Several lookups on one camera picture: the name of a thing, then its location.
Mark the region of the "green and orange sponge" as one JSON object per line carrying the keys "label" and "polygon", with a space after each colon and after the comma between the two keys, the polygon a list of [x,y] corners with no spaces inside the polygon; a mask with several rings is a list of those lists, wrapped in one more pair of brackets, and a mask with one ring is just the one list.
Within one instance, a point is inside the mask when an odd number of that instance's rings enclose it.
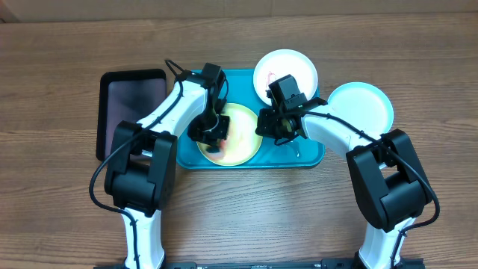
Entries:
{"label": "green and orange sponge", "polygon": [[228,141],[226,139],[218,140],[215,145],[208,145],[206,152],[210,154],[223,154],[226,152]]}

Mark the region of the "yellow-green plate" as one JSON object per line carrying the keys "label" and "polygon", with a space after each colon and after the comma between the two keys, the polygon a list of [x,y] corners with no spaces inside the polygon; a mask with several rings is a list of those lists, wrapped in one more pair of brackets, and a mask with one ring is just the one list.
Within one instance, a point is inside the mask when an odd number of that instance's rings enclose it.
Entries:
{"label": "yellow-green plate", "polygon": [[212,163],[232,167],[246,163],[259,150],[262,136],[255,133],[258,116],[248,107],[236,103],[226,104],[223,115],[230,117],[226,152],[210,154],[207,144],[198,142],[199,151]]}

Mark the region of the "light blue plate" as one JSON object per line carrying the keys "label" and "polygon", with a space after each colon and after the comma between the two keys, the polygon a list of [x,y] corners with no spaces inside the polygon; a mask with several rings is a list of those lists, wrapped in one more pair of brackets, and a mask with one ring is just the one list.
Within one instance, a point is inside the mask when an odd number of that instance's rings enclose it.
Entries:
{"label": "light blue plate", "polygon": [[368,134],[387,133],[394,122],[394,108],[390,99],[372,84],[342,84],[330,94],[328,104],[341,119]]}

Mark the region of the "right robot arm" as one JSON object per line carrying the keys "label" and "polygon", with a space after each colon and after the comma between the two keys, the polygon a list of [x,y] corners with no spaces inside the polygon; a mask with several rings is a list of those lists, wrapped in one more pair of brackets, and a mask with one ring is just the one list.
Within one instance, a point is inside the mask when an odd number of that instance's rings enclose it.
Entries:
{"label": "right robot arm", "polygon": [[347,161],[360,212],[367,221],[364,243],[352,258],[322,259],[320,268],[424,268],[405,259],[406,234],[437,196],[409,136],[391,129],[388,98],[313,98],[298,105],[273,103],[258,116],[258,135],[317,141]]}

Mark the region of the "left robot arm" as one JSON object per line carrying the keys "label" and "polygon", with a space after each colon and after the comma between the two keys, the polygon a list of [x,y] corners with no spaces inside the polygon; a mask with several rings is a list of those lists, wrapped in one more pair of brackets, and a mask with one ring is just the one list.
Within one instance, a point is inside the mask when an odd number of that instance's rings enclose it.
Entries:
{"label": "left robot arm", "polygon": [[200,72],[168,60],[173,91],[138,121],[116,127],[106,170],[105,193],[125,224],[127,255],[122,268],[162,268],[161,212],[173,192],[178,141],[191,140],[219,149],[226,139],[229,117],[223,114],[220,91],[227,84],[221,67],[206,63]]}

